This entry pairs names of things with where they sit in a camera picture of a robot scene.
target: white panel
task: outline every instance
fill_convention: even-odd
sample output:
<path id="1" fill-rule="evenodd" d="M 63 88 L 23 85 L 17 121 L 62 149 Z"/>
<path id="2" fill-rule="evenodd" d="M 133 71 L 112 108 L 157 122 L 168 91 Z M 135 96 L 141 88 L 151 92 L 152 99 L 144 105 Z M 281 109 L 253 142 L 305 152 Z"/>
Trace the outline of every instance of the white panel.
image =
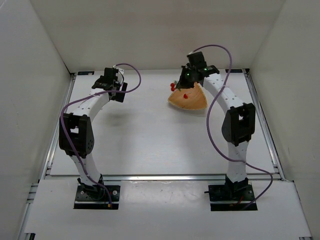
<path id="1" fill-rule="evenodd" d="M 267 181 L 253 182 L 255 194 Z M 276 181 L 258 211 L 210 211 L 205 181 L 121 183 L 119 210 L 73 209 L 77 180 L 42 180 L 25 229 L 45 240 L 298 240 L 310 232 L 292 182 Z"/>
<path id="2" fill-rule="evenodd" d="M 176 69 L 205 44 L 223 44 L 249 67 L 284 0 L 32 0 L 68 68 L 101 70 L 127 61 Z M 206 59 L 228 67 L 222 50 Z"/>
<path id="3" fill-rule="evenodd" d="M 69 79 L 29 1 L 4 1 L 0 7 L 0 239 L 17 236 Z"/>
<path id="4" fill-rule="evenodd" d="M 287 178 L 320 239 L 320 1 L 288 0 L 252 66 Z"/>
<path id="5" fill-rule="evenodd" d="M 103 72 L 77 76 L 71 101 L 90 93 L 91 86 Z M 207 128 L 207 110 L 187 111 L 171 106 L 170 83 L 179 79 L 181 70 L 143 70 L 142 84 L 125 95 L 124 102 L 110 101 L 95 117 L 92 128 L 95 145 L 92 155 L 104 175 L 150 174 L 225 174 L 228 162 L 211 145 Z M 138 83 L 134 71 L 125 72 L 128 89 Z M 228 85 L 244 102 L 252 102 L 243 73 L 232 73 Z M 208 104 L 213 97 L 204 89 Z M 78 105 L 71 106 L 72 111 Z M 210 128 L 218 147 L 228 154 L 221 133 L 225 115 L 216 104 Z M 272 160 L 258 121 L 250 141 L 247 161 L 274 172 Z M 261 173 L 247 168 L 249 173 Z M 53 159 L 52 175 L 78 175 L 69 156 L 59 147 Z"/>

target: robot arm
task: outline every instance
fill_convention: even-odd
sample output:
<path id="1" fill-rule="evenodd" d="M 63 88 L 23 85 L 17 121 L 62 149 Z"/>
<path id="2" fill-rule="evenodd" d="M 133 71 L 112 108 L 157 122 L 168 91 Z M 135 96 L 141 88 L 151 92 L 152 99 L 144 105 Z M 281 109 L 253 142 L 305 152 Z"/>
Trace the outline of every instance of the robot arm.
<path id="1" fill-rule="evenodd" d="M 125 97 L 125 93 L 121 92 L 100 95 L 95 94 L 101 92 L 102 89 L 105 91 L 118 91 L 120 90 L 120 87 L 122 87 L 121 91 L 126 91 L 127 83 L 120 83 L 118 81 L 118 74 L 122 75 L 123 81 L 123 73 L 124 70 L 120 68 L 105 68 L 104 75 L 100 76 L 100 78 L 92 86 L 90 95 L 94 96 L 83 101 L 80 106 L 78 106 L 77 109 L 73 112 L 63 114 L 65 127 L 72 140 L 72 143 L 77 150 L 77 153 L 80 156 L 81 161 L 83 162 L 83 165 L 85 166 L 87 174 L 85 173 L 84 168 L 79 162 L 79 159 L 72 150 L 60 122 L 59 147 L 64 150 L 65 153 L 69 155 L 75 163 L 80 174 L 78 182 L 81 184 L 83 191 L 90 194 L 91 196 L 98 196 L 101 190 L 101 188 L 95 185 L 92 180 L 99 184 L 104 183 L 103 177 L 98 172 L 92 155 L 92 150 L 95 144 L 91 125 L 92 121 L 94 120 L 98 112 L 102 109 L 102 107 L 106 105 L 110 100 L 123 102 Z"/>
<path id="2" fill-rule="evenodd" d="M 193 88 L 197 82 L 216 96 L 224 86 L 219 70 L 214 65 L 207 66 L 202 52 L 191 53 L 187 57 L 189 63 L 182 66 L 176 88 Z M 224 88 L 217 102 L 225 114 L 221 130 L 228 144 L 228 157 L 243 161 L 228 162 L 226 185 L 231 193 L 234 193 L 248 185 L 245 162 L 249 141 L 255 132 L 256 109 L 252 103 L 244 103 L 229 87 Z"/>

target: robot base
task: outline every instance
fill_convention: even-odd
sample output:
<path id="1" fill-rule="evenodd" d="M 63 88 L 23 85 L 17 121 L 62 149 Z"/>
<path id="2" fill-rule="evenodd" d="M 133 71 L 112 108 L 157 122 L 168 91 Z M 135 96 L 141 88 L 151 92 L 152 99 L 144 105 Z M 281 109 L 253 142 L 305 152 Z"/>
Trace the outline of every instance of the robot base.
<path id="1" fill-rule="evenodd" d="M 240 191 L 231 194 L 226 185 L 209 185 L 211 211 L 242 211 L 242 209 L 253 199 L 255 194 L 252 185 L 247 185 Z M 257 204 L 254 202 L 243 211 L 256 211 Z"/>
<path id="2" fill-rule="evenodd" d="M 108 204 L 108 195 L 101 195 L 99 198 L 92 198 L 83 191 L 83 187 L 78 185 L 75 199 L 74 209 L 100 209 L 100 210 L 117 210 L 119 208 L 120 186 L 105 185 L 109 190 L 112 200 L 112 206 Z"/>

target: purple cable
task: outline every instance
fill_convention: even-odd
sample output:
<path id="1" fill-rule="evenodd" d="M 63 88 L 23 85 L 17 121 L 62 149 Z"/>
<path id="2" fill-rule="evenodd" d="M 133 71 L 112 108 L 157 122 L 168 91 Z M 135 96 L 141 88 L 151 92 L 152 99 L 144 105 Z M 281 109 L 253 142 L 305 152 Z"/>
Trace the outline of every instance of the purple cable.
<path id="1" fill-rule="evenodd" d="M 229 158 L 228 156 L 226 156 L 222 151 L 220 151 L 220 149 L 217 147 L 216 143 L 214 142 L 213 138 L 212 138 L 212 135 L 211 135 L 211 131 L 210 131 L 210 126 L 209 126 L 209 119 L 210 119 L 210 113 L 211 113 L 211 110 L 215 104 L 215 102 L 217 101 L 218 97 L 221 95 L 221 93 L 224 91 L 225 89 L 225 86 L 226 86 L 226 83 L 227 83 L 227 80 L 229 78 L 229 75 L 230 75 L 230 72 L 231 72 L 231 69 L 232 69 L 232 56 L 231 56 L 231 53 L 230 51 L 222 46 L 222 45 L 217 45 L 217 44 L 209 44 L 209 45 L 204 45 L 204 46 L 201 46 L 197 49 L 195 49 L 193 52 L 195 51 L 198 51 L 200 49 L 203 49 L 203 48 L 206 48 L 206 47 L 218 47 L 218 48 L 221 48 L 221 49 L 224 49 L 228 55 L 229 55 L 229 69 L 228 69 L 228 72 L 225 76 L 225 80 L 223 82 L 223 86 L 221 88 L 221 90 L 218 92 L 218 94 L 214 97 L 209 109 L 208 109 L 208 113 L 206 115 L 206 129 L 207 129 L 207 132 L 208 132 L 208 136 L 209 136 L 209 139 L 210 139 L 210 142 L 212 143 L 214 149 L 222 156 L 224 157 L 226 160 L 230 161 L 230 162 L 234 162 L 234 163 L 244 163 L 245 165 L 247 165 L 248 167 L 252 168 L 252 169 L 255 169 L 255 170 L 258 170 L 260 172 L 263 172 L 263 173 L 266 173 L 268 175 L 270 175 L 270 183 L 269 185 L 255 198 L 253 199 L 251 202 L 249 202 L 242 210 L 246 209 L 247 207 L 249 207 L 251 204 L 253 204 L 255 201 L 257 201 L 272 185 L 273 181 L 274 181 L 274 177 L 272 176 L 272 174 L 266 170 L 263 170 L 261 168 L 258 168 L 258 167 L 255 167 L 255 166 L 252 166 L 251 164 L 247 163 L 246 161 L 244 160 L 236 160 L 236 159 L 232 159 L 232 158 Z"/>
<path id="2" fill-rule="evenodd" d="M 70 146 L 71 146 L 71 148 L 72 148 L 72 150 L 73 150 L 76 158 L 79 160 L 79 163 L 80 163 L 80 165 L 81 165 L 81 167 L 82 167 L 82 169 L 83 169 L 84 174 L 87 176 L 87 178 L 88 178 L 91 182 L 93 182 L 95 185 L 100 186 L 101 188 L 103 188 L 103 189 L 106 191 L 106 193 L 107 193 L 107 195 L 108 195 L 108 198 L 109 198 L 109 204 L 110 204 L 110 205 L 112 204 L 112 201 L 111 201 L 111 196 L 110 196 L 109 190 L 106 188 L 105 185 L 96 182 L 95 180 L 93 180 L 93 179 L 88 175 L 88 172 L 87 172 L 87 170 L 86 170 L 86 167 L 85 167 L 84 163 L 82 162 L 81 157 L 79 156 L 79 154 L 78 154 L 78 152 L 77 152 L 77 150 L 76 150 L 76 147 L 75 147 L 75 145 L 73 144 L 73 142 L 72 142 L 72 140 L 71 140 L 71 138 L 70 138 L 70 136 L 69 136 L 69 134 L 68 134 L 68 131 L 67 131 L 67 128 L 66 128 L 66 125 L 65 125 L 65 121 L 64 121 L 64 112 L 65 112 L 65 110 L 67 109 L 67 107 L 69 107 L 69 106 L 71 106 L 71 105 L 73 105 L 73 104 L 82 102 L 82 101 L 84 101 L 84 100 L 91 99 L 91 98 L 93 98 L 94 96 L 97 96 L 97 95 L 100 95 L 100 94 L 107 94 L 107 93 L 124 93 L 124 94 L 128 94 L 128 93 L 131 93 L 131 92 L 133 92 L 134 90 L 136 90 L 136 89 L 140 86 L 140 84 L 141 84 L 141 75 L 140 75 L 140 72 L 139 72 L 134 66 L 132 66 L 132 65 L 129 64 L 129 63 L 118 63 L 118 64 L 116 64 L 115 66 L 120 66 L 120 65 L 130 66 L 130 67 L 133 68 L 133 69 L 136 71 L 136 73 L 139 75 L 139 83 L 138 83 L 138 85 L 137 85 L 136 87 L 134 87 L 133 89 L 128 90 L 128 91 L 108 90 L 108 91 L 100 91 L 100 92 L 97 92 L 97 93 L 95 93 L 95 94 L 93 94 L 93 95 L 89 95 L 89 96 L 86 96 L 86 97 L 81 98 L 81 99 L 79 99 L 79 100 L 76 100 L 76 101 L 73 101 L 73 102 L 68 103 L 67 105 L 65 105 L 65 106 L 62 108 L 61 113 L 60 113 L 60 121 L 61 121 L 62 129 L 63 129 L 63 131 L 64 131 L 64 134 L 65 134 L 65 136 L 66 136 L 66 138 L 67 138 L 67 140 L 68 140 L 68 142 L 69 142 L 69 144 L 70 144 Z"/>

